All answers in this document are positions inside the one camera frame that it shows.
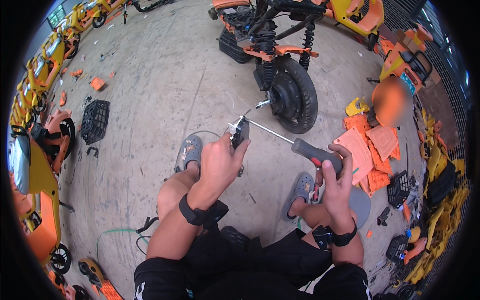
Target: shock absorber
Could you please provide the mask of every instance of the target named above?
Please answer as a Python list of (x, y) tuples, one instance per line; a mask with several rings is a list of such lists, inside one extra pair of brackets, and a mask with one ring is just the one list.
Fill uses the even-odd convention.
[[(271, 30), (264, 33), (264, 51), (267, 55), (274, 55), (275, 54), (275, 31)], [(273, 77), (276, 73), (275, 70), (275, 59), (272, 61), (264, 61), (264, 82), (268, 89), (273, 82)]]
[[(313, 22), (310, 22), (305, 25), (305, 28), (307, 30), (305, 30), (305, 38), (303, 39), (305, 43), (303, 44), (303, 46), (305, 48), (310, 48), (311, 50), (313, 46), (313, 31), (315, 29), (315, 24)], [(308, 65), (310, 64), (310, 54), (305, 51), (302, 52), (302, 54), (300, 55), (299, 64), (305, 69), (305, 71), (308, 71)]]

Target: hand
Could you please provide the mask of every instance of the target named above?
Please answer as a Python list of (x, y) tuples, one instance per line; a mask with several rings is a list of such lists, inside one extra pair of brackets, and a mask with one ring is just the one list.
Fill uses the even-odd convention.
[(337, 179), (332, 162), (324, 160), (321, 171), (317, 172), (317, 182), (320, 185), (322, 185), (323, 179), (325, 179), (325, 192), (323, 195), (325, 210), (332, 218), (344, 219), (345, 216), (350, 218), (348, 199), (352, 189), (352, 153), (342, 145), (331, 144), (328, 145), (328, 149), (338, 152), (334, 154), (340, 154), (343, 157), (343, 169)]
[(218, 141), (208, 143), (202, 150), (200, 180), (190, 192), (195, 192), (197, 197), (204, 198), (203, 202), (207, 202), (198, 204), (200, 207), (210, 207), (238, 175), (251, 141), (244, 140), (234, 150), (230, 137), (231, 134), (227, 132)]

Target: license plate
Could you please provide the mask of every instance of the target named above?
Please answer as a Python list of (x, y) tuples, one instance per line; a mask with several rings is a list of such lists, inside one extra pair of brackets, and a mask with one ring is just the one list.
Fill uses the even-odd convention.
[(405, 72), (402, 73), (402, 75), (400, 76), (401, 79), (403, 79), (403, 81), (405, 81), (408, 85), (408, 88), (410, 89), (410, 92), (412, 93), (412, 95), (415, 93), (415, 85), (413, 84), (413, 82), (410, 80), (410, 78), (405, 74)]

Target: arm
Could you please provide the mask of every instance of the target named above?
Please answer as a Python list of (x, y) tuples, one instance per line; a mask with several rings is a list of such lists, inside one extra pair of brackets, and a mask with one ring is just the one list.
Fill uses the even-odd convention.
[[(352, 153), (341, 145), (329, 145), (328, 148), (338, 152), (342, 157), (343, 169), (337, 179), (332, 163), (323, 161), (321, 174), (317, 173), (317, 182), (325, 179), (324, 205), (329, 213), (330, 228), (337, 235), (350, 233), (354, 229), (354, 222), (350, 215), (348, 199), (352, 189)], [(335, 266), (341, 264), (355, 264), (363, 268), (363, 245), (360, 235), (352, 238), (350, 243), (343, 247), (331, 244), (332, 260)]]
[[(187, 203), (192, 210), (207, 210), (237, 177), (250, 140), (243, 141), (237, 150), (233, 150), (230, 136), (226, 133), (203, 148), (200, 180), (192, 186), (187, 196)], [(188, 223), (177, 205), (153, 233), (146, 258), (180, 260), (188, 252), (199, 227)]]

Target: screwdriver handle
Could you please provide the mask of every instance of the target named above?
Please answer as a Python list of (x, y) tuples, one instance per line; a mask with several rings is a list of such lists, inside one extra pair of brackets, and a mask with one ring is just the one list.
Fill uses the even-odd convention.
[(291, 149), (293, 153), (300, 154), (301, 156), (308, 158), (317, 167), (321, 167), (322, 162), (328, 159), (332, 162), (333, 168), (335, 169), (335, 173), (337, 175), (342, 171), (343, 165), (340, 158), (325, 150), (313, 147), (299, 137), (295, 139)]

